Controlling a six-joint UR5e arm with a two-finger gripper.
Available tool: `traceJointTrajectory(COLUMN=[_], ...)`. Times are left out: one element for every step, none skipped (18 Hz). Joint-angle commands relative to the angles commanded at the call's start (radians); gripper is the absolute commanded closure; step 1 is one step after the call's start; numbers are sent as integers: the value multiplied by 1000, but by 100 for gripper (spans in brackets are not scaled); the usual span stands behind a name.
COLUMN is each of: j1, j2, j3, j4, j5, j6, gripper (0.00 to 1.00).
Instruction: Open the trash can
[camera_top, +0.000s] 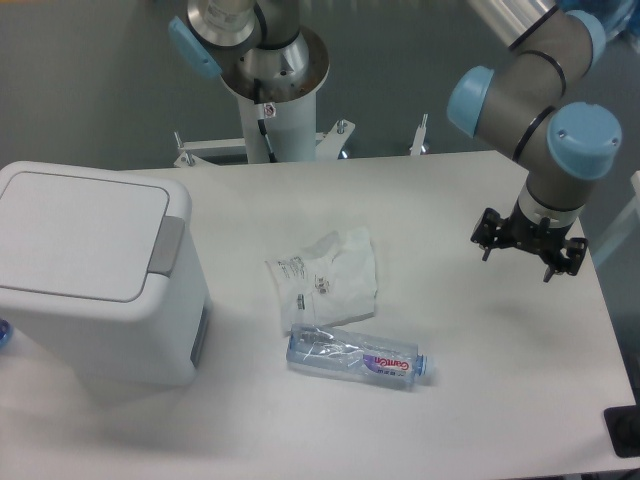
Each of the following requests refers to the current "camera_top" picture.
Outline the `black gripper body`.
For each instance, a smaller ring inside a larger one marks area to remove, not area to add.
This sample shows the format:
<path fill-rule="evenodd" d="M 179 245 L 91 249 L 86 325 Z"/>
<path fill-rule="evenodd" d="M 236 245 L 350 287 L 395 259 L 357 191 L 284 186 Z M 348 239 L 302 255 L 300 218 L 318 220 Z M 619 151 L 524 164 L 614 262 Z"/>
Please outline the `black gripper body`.
<path fill-rule="evenodd" d="M 502 227 L 505 248 L 516 248 L 535 255 L 559 254 L 571 226 L 554 228 L 546 220 L 536 224 L 520 208 L 514 208 Z"/>

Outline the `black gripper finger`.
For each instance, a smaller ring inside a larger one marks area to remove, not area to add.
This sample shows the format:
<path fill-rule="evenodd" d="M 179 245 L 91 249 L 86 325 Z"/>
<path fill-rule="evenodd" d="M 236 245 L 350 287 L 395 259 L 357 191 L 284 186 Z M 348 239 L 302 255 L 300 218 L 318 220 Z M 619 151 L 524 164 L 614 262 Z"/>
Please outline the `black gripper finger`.
<path fill-rule="evenodd" d="M 483 251 L 483 261 L 488 260 L 494 249 L 505 249 L 509 246 L 509 240 L 502 232 L 505 222 L 496 210 L 486 208 L 476 223 L 470 240 Z"/>
<path fill-rule="evenodd" d="M 554 275 L 576 276 L 588 251 L 588 240 L 583 237 L 563 239 L 542 250 L 542 260 L 547 265 L 543 276 L 549 282 Z"/>

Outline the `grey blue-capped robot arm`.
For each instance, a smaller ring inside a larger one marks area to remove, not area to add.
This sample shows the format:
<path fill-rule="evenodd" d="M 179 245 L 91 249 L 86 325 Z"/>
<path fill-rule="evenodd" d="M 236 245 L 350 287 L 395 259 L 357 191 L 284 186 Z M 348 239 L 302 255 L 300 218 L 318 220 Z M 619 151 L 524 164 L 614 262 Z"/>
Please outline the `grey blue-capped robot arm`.
<path fill-rule="evenodd" d="M 562 105 L 567 88 L 601 57 L 597 18 L 553 1 L 476 1 L 474 11 L 514 53 L 494 71 L 470 69 L 447 104 L 449 121 L 525 168 L 507 217 L 487 209 L 472 234 L 485 253 L 515 248 L 538 256 L 548 276 L 576 275 L 588 242 L 569 230 L 622 140 L 607 109 Z M 171 20 L 182 58 L 235 95 L 252 163 L 319 161 L 338 149 L 316 136 L 315 95 L 329 72 L 325 44 L 300 21 L 295 1 L 191 1 Z"/>

